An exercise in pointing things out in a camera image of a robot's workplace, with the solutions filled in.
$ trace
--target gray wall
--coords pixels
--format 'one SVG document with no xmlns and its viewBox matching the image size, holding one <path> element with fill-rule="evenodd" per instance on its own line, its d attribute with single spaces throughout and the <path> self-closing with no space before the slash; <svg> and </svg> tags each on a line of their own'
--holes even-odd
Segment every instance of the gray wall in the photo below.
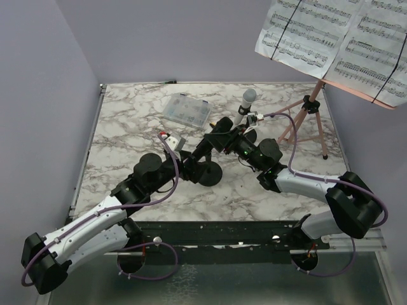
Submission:
<svg viewBox="0 0 407 305">
<path fill-rule="evenodd" d="M 99 84 L 54 0 L 0 1 L 0 304 L 20 286 L 25 237 L 63 224 Z"/>
<path fill-rule="evenodd" d="M 57 0 L 103 83 L 313 81 L 254 52 L 270 0 Z"/>
<path fill-rule="evenodd" d="M 332 86 L 326 93 L 352 171 L 389 208 L 382 231 L 407 301 L 407 105 L 390 111 Z"/>
</svg>

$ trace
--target sheet music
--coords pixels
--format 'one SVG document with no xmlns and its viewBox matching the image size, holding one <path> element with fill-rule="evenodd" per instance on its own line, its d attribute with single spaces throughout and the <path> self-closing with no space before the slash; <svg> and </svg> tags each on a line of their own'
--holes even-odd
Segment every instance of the sheet music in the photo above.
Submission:
<svg viewBox="0 0 407 305">
<path fill-rule="evenodd" d="M 407 0 L 368 1 L 355 18 L 326 79 L 375 97 L 394 69 L 407 33 Z M 378 100 L 407 102 L 407 46 Z"/>
<path fill-rule="evenodd" d="M 256 52 L 271 58 L 281 37 L 273 60 L 322 78 L 363 3 L 363 0 L 302 0 L 281 37 L 298 0 L 273 0 Z"/>
</svg>

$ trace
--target marble table top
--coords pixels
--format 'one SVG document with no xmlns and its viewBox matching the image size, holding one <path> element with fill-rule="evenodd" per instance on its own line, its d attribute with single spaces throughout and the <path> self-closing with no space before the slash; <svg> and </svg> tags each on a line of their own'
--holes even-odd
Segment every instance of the marble table top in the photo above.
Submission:
<svg viewBox="0 0 407 305">
<path fill-rule="evenodd" d="M 117 183 L 132 172 L 134 165 L 146 153 L 163 158 L 162 145 L 157 138 L 160 131 L 177 133 L 186 138 L 184 149 L 193 151 L 204 132 L 162 118 L 161 112 L 173 93 L 185 93 L 212 104 L 209 121 L 223 116 L 233 119 L 248 88 L 258 97 L 253 111 L 270 113 L 296 102 L 312 92 L 315 84 L 223 84 L 181 83 L 176 85 L 117 84 L 107 87 L 95 136 L 83 177 L 75 209 L 81 215 L 103 200 Z M 346 171 L 345 162 L 336 138 L 322 92 L 317 97 L 329 158 L 323 160 L 318 140 L 298 145 L 293 168 L 306 172 L 339 175 Z M 291 111 L 295 115 L 300 106 Z M 260 140 L 278 138 L 289 124 L 286 118 L 267 119 L 258 128 Z M 299 138 L 317 135 L 314 115 L 305 119 Z M 281 143 L 283 164 L 288 162 L 292 145 Z M 145 207 L 133 214 L 135 220 L 295 220 L 307 213 L 326 211 L 326 204 L 297 194 L 277 194 L 265 191 L 256 173 L 242 166 L 234 154 L 213 152 L 213 161 L 223 169 L 223 178 L 214 187 L 180 180 L 172 197 L 153 207 Z M 161 198 L 154 194 L 151 199 Z"/>
</svg>

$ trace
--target clear plastic container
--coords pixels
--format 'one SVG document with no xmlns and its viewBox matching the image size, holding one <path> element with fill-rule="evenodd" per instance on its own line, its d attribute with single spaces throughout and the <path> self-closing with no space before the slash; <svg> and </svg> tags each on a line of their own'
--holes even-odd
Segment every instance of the clear plastic container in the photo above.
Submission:
<svg viewBox="0 0 407 305">
<path fill-rule="evenodd" d="M 197 100 L 182 93 L 171 95 L 162 114 L 164 118 L 199 130 L 205 129 L 210 104 L 206 100 Z"/>
</svg>

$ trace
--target gray floor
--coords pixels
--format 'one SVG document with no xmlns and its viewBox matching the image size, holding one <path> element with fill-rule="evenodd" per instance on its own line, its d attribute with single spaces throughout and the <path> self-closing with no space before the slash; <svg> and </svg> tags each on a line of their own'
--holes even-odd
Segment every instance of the gray floor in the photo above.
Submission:
<svg viewBox="0 0 407 305">
<path fill-rule="evenodd" d="M 315 269 L 341 269 L 350 254 L 320 254 Z M 170 266 L 148 266 L 146 276 Z M 334 278 L 314 278 L 292 265 L 189 265 L 158 282 L 118 276 L 116 256 L 105 255 L 80 267 L 51 296 L 51 305 L 386 305 L 390 304 L 374 253 L 357 254 L 354 267 Z"/>
</svg>

